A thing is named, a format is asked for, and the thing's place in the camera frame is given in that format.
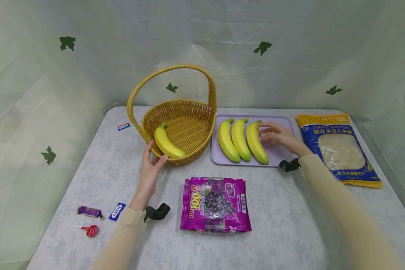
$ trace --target banana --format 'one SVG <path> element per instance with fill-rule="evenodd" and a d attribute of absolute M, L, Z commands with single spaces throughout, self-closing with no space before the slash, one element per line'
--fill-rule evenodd
<path fill-rule="evenodd" d="M 155 131 L 154 131 L 154 141 L 157 144 L 157 147 L 164 153 L 167 154 L 169 158 L 176 159 L 184 157 L 185 152 L 175 147 L 167 137 L 165 131 L 166 122 L 163 122 Z"/>
<path fill-rule="evenodd" d="M 245 123 L 248 121 L 247 118 L 240 119 L 232 125 L 231 129 L 231 139 L 240 157 L 247 162 L 251 161 L 251 152 L 245 141 Z"/>
<path fill-rule="evenodd" d="M 260 131 L 258 129 L 258 124 L 261 123 L 261 120 L 258 120 L 256 122 L 250 123 L 247 126 L 246 129 L 246 140 L 247 140 L 247 145 L 249 146 L 249 149 L 252 153 L 252 155 L 255 157 L 255 159 L 264 165 L 267 165 L 269 163 L 269 157 L 267 156 L 261 141 L 260 141 Z"/>
<path fill-rule="evenodd" d="M 230 125 L 231 122 L 234 121 L 234 118 L 230 118 L 228 120 L 223 121 L 220 123 L 219 127 L 217 128 L 217 141 L 219 142 L 220 148 L 222 149 L 223 153 L 232 161 L 232 162 L 240 162 L 240 155 L 237 152 L 236 148 L 231 142 L 230 137 Z"/>

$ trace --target red lollipop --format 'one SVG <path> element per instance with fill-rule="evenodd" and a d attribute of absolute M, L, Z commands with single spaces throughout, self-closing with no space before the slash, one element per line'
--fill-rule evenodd
<path fill-rule="evenodd" d="M 90 227 L 80 227 L 80 226 L 74 227 L 85 230 L 85 234 L 89 237 L 94 237 L 99 233 L 99 228 L 96 225 L 91 225 Z"/>

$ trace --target barcode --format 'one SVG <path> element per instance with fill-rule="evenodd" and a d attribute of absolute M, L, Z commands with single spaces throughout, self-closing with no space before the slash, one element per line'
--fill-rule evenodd
<path fill-rule="evenodd" d="M 241 211 L 243 212 L 243 214 L 246 214 L 247 210 L 246 210 L 246 197 L 244 194 L 241 194 Z"/>

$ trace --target plastic tray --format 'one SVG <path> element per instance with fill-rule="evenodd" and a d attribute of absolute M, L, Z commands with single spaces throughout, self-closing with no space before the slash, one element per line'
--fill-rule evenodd
<path fill-rule="evenodd" d="M 243 118 L 248 118 L 249 121 L 246 123 L 244 128 L 244 138 L 246 139 L 246 129 L 248 124 L 251 122 L 255 122 L 258 120 L 262 120 L 263 122 L 274 122 L 279 125 L 282 125 L 288 128 L 293 134 L 293 123 L 288 117 L 285 116 L 273 116 L 273 115 L 240 115 L 240 114 L 218 114 L 216 116 L 216 123 L 214 125 L 213 137 L 211 138 L 211 159 L 214 163 L 219 165 L 238 165 L 238 166 L 261 166 L 261 167 L 279 167 L 279 163 L 282 160 L 286 160 L 290 162 L 291 160 L 295 159 L 296 156 L 291 154 L 286 149 L 279 145 L 272 145 L 272 146 L 263 146 L 265 152 L 268 156 L 268 165 L 262 165 L 261 163 L 257 162 L 257 160 L 252 156 L 250 162 L 246 162 L 241 160 L 239 163 L 232 162 L 228 159 L 227 156 L 223 153 L 219 142 L 218 142 L 218 127 L 221 122 L 233 117 L 234 120 L 239 120 Z"/>

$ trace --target hand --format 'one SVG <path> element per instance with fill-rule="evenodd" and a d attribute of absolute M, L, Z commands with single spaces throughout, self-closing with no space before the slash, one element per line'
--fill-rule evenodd
<path fill-rule="evenodd" d="M 259 127 L 268 127 L 259 133 L 261 134 L 261 142 L 265 145 L 282 145 L 290 153 L 298 157 L 308 156 L 313 154 L 312 151 L 290 130 L 276 123 L 259 123 Z"/>
<path fill-rule="evenodd" d="M 168 160 L 168 156 L 166 154 L 164 154 L 161 158 L 156 157 L 154 160 L 150 160 L 150 153 L 153 143 L 153 140 L 151 140 L 144 150 L 138 189 L 132 199 L 132 202 L 129 204 L 129 208 L 134 210 L 146 209 L 149 200 L 156 191 L 156 183 L 158 181 L 159 173 Z"/>

